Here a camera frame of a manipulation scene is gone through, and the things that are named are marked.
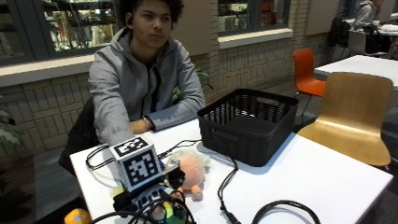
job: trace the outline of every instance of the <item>table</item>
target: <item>table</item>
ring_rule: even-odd
[[[200,139],[198,121],[194,119],[161,132],[144,135],[161,153],[181,140]],[[233,165],[226,157],[201,143],[190,148],[206,153],[213,160],[204,183],[204,200],[192,202],[188,195],[188,207],[198,224],[228,223],[220,215],[217,190]],[[85,167],[85,157],[92,149],[73,154],[70,159],[88,210],[96,218],[113,211],[109,190],[121,183],[113,163],[94,172]],[[110,153],[104,151],[92,160],[98,162],[109,157]],[[357,223],[393,178],[390,174],[293,133],[263,167],[250,167],[238,162],[238,169],[224,191],[224,200],[242,224],[252,223],[257,210],[266,203],[282,199],[306,204],[322,224]],[[126,222],[126,219],[113,217],[100,223]],[[281,206],[259,223],[302,224],[313,223],[313,220],[302,210]]]
[[[398,31],[389,31],[383,30],[383,27],[378,29],[378,32],[381,35],[387,35],[390,36],[390,43],[395,43],[397,37],[398,37]],[[389,47],[389,58],[391,58],[391,55],[394,54],[394,47]]]
[[[353,72],[387,77],[393,81],[394,90],[398,91],[398,61],[394,60],[355,55],[342,61],[317,67],[313,71],[322,76],[333,72]]]

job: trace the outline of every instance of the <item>basket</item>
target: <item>basket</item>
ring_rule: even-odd
[[[298,100],[237,89],[198,111],[205,147],[250,166],[263,166],[294,128]]]

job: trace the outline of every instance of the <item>man's hand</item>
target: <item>man's hand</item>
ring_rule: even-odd
[[[145,133],[153,127],[149,120],[138,119],[129,122],[129,129],[133,133]]]

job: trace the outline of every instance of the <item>plush toy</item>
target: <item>plush toy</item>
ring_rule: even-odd
[[[194,150],[181,150],[170,156],[168,163],[172,161],[180,161],[180,168],[185,172],[185,180],[180,190],[190,190],[192,200],[201,201],[200,184],[204,182],[205,173],[210,167],[210,157],[198,154]]]
[[[64,218],[65,224],[88,224],[90,222],[90,216],[86,210],[81,208],[73,209]]]

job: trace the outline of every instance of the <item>window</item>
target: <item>window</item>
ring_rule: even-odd
[[[342,19],[354,19],[355,18],[355,9],[362,0],[339,0],[338,9],[337,9],[337,17]]]
[[[117,24],[113,0],[0,0],[0,65],[94,52]]]
[[[290,0],[218,0],[218,35],[287,26]]]
[[[394,10],[393,10],[393,12],[394,12],[394,13],[398,12],[398,1],[395,1],[395,5],[394,5]]]

